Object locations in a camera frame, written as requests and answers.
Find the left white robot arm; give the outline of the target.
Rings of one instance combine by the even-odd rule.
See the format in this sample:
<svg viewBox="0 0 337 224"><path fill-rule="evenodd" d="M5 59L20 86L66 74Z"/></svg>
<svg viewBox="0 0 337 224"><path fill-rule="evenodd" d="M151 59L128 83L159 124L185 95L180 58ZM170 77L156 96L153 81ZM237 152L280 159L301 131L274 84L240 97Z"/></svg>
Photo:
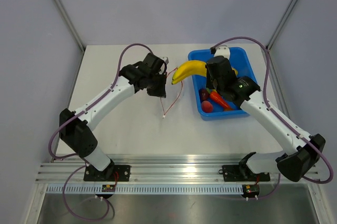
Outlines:
<svg viewBox="0 0 337 224"><path fill-rule="evenodd" d="M164 98L168 63L167 57L148 53L142 61L120 67L116 80L86 105L60 113L59 137L88 163L85 181L109 181L117 177L114 161L99 147L93 131L117 105L140 90Z"/></svg>

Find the dark purple plum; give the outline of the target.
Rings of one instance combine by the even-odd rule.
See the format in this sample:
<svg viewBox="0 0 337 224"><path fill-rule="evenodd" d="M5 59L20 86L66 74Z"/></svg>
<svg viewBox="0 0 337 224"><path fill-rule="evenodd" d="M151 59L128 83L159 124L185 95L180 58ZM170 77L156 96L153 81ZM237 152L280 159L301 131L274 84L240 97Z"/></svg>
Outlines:
<svg viewBox="0 0 337 224"><path fill-rule="evenodd" d="M206 101L209 98L209 92L206 89L202 88L199 90L199 97L201 102Z"/></svg>

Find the right frame post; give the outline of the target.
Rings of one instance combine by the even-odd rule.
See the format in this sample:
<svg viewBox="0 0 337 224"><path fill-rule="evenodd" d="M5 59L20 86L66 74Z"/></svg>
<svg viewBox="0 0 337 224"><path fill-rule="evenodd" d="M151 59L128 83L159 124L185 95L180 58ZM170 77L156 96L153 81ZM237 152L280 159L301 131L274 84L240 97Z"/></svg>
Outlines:
<svg viewBox="0 0 337 224"><path fill-rule="evenodd" d="M276 43L278 37L280 36L283 28L287 24L288 20L290 19L295 7L297 6L299 0L290 0L288 3L280 21L278 22L274 32L272 33L271 38L269 39L269 42L267 43L266 47L268 50L270 50L273 45Z"/></svg>

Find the frame post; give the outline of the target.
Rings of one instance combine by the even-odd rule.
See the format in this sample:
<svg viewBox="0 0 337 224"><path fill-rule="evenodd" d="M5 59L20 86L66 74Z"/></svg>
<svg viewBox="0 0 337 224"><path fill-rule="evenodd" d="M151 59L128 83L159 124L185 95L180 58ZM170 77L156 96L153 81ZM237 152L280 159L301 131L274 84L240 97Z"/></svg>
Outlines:
<svg viewBox="0 0 337 224"><path fill-rule="evenodd" d="M66 25L66 27L68 29L68 31L70 32L74 42L76 43L76 45L79 48L82 55L84 55L86 47L85 47L82 39L80 38L80 35L78 34L71 18L69 17L69 14L67 13L67 10L64 7L64 4L63 4L62 0L52 0L52 1L54 2L60 17L62 18L64 24Z"/></svg>
<svg viewBox="0 0 337 224"><path fill-rule="evenodd" d="M266 47L268 50L270 50L273 45L276 43L278 37L280 36L283 28L287 24L288 20L290 19L295 7L297 6L299 0L290 0L288 3L280 21L278 22L274 32L272 33L271 38L269 39L269 42L267 43Z"/></svg>

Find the left frame post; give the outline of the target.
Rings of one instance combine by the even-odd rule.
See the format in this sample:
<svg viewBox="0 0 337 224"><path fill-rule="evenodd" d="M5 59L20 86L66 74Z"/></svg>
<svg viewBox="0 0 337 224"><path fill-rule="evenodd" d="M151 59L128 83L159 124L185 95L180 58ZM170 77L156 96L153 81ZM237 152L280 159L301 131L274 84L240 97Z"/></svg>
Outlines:
<svg viewBox="0 0 337 224"><path fill-rule="evenodd" d="M68 29L68 31L70 32L74 42L76 43L76 45L79 48L82 55L84 55L86 47L85 47L82 39L80 38L80 35L78 34L71 18L69 17L69 14L67 13L67 10L64 7L64 4L63 4L62 0L52 0L52 1L54 2L60 17L62 18L64 24L66 25L66 27Z"/></svg>

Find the blue plastic bin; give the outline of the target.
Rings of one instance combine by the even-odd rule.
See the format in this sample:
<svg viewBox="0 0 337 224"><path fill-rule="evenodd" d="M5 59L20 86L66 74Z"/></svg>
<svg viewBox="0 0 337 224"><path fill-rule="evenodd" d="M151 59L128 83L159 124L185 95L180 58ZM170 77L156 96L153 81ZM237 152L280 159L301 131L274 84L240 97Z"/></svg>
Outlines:
<svg viewBox="0 0 337 224"><path fill-rule="evenodd" d="M256 81L246 51L241 47L230 47L229 61L231 66L238 71L237 76L247 76ZM204 95L208 92L206 77L192 76L193 88L196 97L197 111L205 121L248 117L249 114L241 110L234 103L225 100L222 96L209 94L207 101L213 106L213 110L204 109Z"/></svg>

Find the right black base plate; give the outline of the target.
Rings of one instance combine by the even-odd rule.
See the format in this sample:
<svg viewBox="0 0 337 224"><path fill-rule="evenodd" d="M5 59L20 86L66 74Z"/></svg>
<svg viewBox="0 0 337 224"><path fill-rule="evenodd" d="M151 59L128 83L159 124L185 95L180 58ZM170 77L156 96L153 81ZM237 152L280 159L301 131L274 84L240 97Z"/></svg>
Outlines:
<svg viewBox="0 0 337 224"><path fill-rule="evenodd" d="M247 167L240 165L223 165L218 171L225 182L268 182L271 180L269 173L254 174Z"/></svg>

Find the yellow banana bunch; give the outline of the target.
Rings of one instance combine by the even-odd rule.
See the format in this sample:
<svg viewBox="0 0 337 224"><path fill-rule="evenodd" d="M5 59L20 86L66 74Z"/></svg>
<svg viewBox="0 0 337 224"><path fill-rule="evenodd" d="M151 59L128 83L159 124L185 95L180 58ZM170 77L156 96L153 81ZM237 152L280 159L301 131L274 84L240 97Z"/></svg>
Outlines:
<svg viewBox="0 0 337 224"><path fill-rule="evenodd" d="M231 67L227 58L221 59L219 62L214 60L209 60L208 62L189 60L177 68L172 76L171 84L175 85L192 75L200 75L206 77L206 81L213 85L216 73L229 74L230 77L236 77L238 74L237 70Z"/></svg>

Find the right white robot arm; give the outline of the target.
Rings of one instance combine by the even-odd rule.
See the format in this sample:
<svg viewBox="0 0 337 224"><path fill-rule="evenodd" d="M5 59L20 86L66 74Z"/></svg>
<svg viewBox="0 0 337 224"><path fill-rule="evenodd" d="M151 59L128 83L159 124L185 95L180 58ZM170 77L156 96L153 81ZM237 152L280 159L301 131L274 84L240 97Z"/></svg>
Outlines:
<svg viewBox="0 0 337 224"><path fill-rule="evenodd" d="M310 135L263 99L260 86L247 76L237 77L229 60L215 56L206 62L206 83L225 99L255 118L282 147L281 152L251 152L240 161L239 174L251 180L262 172L279 172L298 182L319 160L325 139Z"/></svg>

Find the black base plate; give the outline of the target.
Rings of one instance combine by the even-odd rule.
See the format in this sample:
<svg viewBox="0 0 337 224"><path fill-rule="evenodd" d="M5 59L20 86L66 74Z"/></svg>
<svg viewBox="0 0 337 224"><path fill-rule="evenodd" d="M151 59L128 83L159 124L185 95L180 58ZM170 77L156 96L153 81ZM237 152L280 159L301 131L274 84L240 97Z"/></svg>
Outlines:
<svg viewBox="0 0 337 224"><path fill-rule="evenodd" d="M271 180L269 173L254 174L247 167L240 165L223 165L218 171L225 182L268 182Z"/></svg>
<svg viewBox="0 0 337 224"><path fill-rule="evenodd" d="M105 170L99 171L94 166L89 165L85 168L84 181L89 182L106 182L116 181L128 182L130 180L130 165L108 166Z"/></svg>

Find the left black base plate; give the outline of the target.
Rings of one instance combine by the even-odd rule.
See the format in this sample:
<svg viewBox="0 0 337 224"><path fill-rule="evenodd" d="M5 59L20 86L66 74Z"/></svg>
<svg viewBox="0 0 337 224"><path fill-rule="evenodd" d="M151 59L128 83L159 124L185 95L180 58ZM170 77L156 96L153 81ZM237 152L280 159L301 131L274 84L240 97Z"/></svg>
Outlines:
<svg viewBox="0 0 337 224"><path fill-rule="evenodd" d="M84 181L89 182L106 182L116 181L128 182L130 180L130 165L108 166L105 170L99 171L94 166L89 165L85 168Z"/></svg>

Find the aluminium rail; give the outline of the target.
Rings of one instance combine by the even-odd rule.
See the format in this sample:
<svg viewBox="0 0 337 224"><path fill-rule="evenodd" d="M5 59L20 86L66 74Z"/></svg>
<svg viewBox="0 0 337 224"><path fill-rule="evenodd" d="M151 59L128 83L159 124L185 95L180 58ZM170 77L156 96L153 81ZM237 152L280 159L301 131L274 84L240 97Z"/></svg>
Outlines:
<svg viewBox="0 0 337 224"><path fill-rule="evenodd" d="M235 164L240 157L226 155L111 155L117 165L131 166L128 184L222 184L219 170ZM84 165L79 158L54 160L40 164L36 183L62 183Z"/></svg>

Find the orange carrot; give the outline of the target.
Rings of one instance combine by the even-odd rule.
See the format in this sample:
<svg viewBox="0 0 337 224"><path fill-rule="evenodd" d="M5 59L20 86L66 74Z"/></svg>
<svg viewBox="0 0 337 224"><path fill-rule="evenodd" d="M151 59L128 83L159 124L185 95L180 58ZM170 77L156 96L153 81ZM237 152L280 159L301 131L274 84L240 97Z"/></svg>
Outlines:
<svg viewBox="0 0 337 224"><path fill-rule="evenodd" d="M209 97L212 101L220 105L224 111L232 111L233 108L222 98L217 92L212 92L209 94Z"/></svg>

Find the clear zip top bag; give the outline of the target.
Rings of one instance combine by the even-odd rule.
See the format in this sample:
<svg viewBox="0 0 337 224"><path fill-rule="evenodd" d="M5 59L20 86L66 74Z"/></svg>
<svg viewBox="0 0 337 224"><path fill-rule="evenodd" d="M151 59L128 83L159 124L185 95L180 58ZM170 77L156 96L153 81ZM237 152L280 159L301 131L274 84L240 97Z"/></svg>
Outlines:
<svg viewBox="0 0 337 224"><path fill-rule="evenodd" d="M177 84L172 85L172 76L176 72L177 67L173 68L167 74L166 81L166 98L160 98L160 105L162 110L162 119L168 115L168 113L173 109L173 107L177 104L183 94L184 84L183 82L179 82Z"/></svg>

